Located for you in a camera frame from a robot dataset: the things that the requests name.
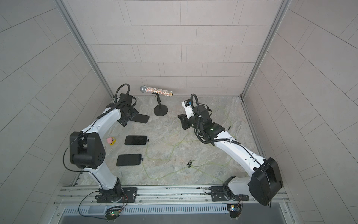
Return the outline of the black smartphone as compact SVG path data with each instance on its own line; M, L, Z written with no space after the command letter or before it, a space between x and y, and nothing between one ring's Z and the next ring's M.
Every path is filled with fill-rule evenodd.
M119 155L117 158L116 166L137 166L142 162L141 154L123 154Z
M125 145L146 145L148 137L146 135L128 135Z
M149 115L137 114L131 121L146 124L149 118Z

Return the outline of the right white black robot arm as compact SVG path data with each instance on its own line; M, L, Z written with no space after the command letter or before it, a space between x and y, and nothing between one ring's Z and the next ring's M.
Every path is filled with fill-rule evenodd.
M250 151L210 118L209 110L201 105L196 94L182 102L184 114L178 115L184 130L192 127L198 140L212 144L227 153L248 174L247 191L260 204L267 206L283 187L278 163Z

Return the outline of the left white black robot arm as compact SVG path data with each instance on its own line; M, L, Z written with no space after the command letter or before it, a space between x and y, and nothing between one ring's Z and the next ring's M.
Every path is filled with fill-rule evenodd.
M119 90L125 86L128 87L127 92L117 97ZM70 135L70 163L89 173L99 185L99 194L95 196L98 203L116 203L124 198L119 178L112 174L105 163L102 138L114 123L125 127L139 114L131 104L130 89L129 84L122 84L116 91L114 102L92 124Z

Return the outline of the glitter silver microphone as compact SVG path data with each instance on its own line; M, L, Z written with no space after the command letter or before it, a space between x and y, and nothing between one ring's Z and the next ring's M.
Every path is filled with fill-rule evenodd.
M147 87L147 86L141 86L140 91L142 93L158 94L158 95L163 95L163 96L168 96L168 97L173 96L173 91L163 90L163 89L158 89L158 88L153 88L153 87Z

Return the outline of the pink yellow small toy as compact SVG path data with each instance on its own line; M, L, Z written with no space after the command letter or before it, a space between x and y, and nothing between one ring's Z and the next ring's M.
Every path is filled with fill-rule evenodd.
M111 146L116 143L116 139L114 137L109 137L106 140L107 140L107 143Z

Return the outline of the black round microphone stand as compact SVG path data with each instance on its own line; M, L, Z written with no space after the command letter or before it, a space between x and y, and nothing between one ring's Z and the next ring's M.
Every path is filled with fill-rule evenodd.
M152 94L154 94L157 97L157 102L158 102L158 105L154 108L154 114L159 117L166 115L168 113L167 106L161 103L161 99L158 93L152 93Z

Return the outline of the right green circuit board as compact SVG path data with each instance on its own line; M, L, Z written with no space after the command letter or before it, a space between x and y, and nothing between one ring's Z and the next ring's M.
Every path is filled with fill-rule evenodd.
M227 204L227 210L231 218L238 218L241 215L242 205L237 204Z

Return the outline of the green circuit board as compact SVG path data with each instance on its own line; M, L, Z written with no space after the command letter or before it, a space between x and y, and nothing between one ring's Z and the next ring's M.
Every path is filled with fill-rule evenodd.
M242 205L237 204L227 204L227 210L231 218L238 218L241 215Z
M105 212L105 218L107 221L115 221L122 212L122 206L114 206L106 210Z

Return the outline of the left green circuit board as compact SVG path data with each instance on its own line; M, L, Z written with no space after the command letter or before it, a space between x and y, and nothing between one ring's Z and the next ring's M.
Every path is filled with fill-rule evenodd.
M115 221L122 212L122 206L114 206L106 210L105 212L105 218L107 221Z

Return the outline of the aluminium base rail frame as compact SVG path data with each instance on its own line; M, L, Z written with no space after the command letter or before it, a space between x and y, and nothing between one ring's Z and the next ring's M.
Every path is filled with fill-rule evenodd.
M213 197L210 188L218 189L221 185L133 185L122 188L137 188L135 202L128 202L129 205L150 205L150 204L205 204L205 203L256 203L257 201L248 193L242 195L238 201L225 201ZM61 187L54 199L53 205L74 206L83 205L105 205L97 203L95 196L98 195L97 186L83 185L73 187Z

